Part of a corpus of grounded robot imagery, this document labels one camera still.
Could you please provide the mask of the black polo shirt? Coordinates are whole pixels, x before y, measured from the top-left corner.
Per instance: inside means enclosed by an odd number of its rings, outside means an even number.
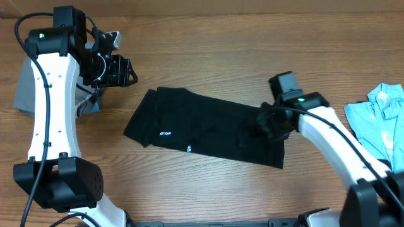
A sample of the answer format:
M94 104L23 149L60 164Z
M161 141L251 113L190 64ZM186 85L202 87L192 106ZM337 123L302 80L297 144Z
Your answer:
M283 168L284 142L260 129L260 109L197 95L185 88L148 90L124 135L143 147Z

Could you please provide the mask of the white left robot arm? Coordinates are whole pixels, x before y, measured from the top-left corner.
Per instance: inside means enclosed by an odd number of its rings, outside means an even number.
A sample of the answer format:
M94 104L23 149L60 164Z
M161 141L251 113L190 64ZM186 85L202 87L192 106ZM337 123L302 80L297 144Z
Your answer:
M138 80L131 61L117 52L119 32L88 29L90 18L73 6L50 13L50 28L31 30L20 45L31 60L35 83L33 137L27 162L13 167L28 203L53 209L87 226L133 226L104 192L100 167L84 160L76 137L77 80L97 96L102 88Z

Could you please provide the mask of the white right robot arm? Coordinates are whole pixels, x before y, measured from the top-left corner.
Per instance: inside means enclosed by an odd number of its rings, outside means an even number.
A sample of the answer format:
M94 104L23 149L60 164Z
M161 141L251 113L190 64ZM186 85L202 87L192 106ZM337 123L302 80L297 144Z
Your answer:
M347 196L341 211L315 209L300 214L294 226L403 226L403 174L393 173L349 133L318 92L305 94L293 72L268 81L274 104L263 103L256 122L271 140L292 131L315 145L342 180Z

